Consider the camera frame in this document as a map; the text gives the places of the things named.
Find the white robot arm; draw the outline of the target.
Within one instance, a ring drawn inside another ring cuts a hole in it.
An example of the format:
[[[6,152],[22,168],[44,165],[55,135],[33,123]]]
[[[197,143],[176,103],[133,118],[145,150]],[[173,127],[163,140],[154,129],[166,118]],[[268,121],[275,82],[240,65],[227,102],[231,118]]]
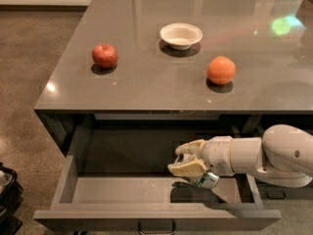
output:
[[[269,127],[261,137],[195,140],[177,147],[175,154],[169,171],[199,188],[212,189],[220,178],[236,174],[289,188],[313,179],[313,136],[285,124]]]

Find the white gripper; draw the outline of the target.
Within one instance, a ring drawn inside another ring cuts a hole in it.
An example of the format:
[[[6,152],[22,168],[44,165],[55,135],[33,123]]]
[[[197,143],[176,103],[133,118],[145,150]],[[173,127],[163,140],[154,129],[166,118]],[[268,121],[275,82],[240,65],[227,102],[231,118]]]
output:
[[[209,169],[219,176],[233,176],[235,172],[231,166],[232,140],[231,136],[216,136],[208,141],[198,139],[182,144],[175,149],[178,157],[167,168],[178,177],[200,177]]]

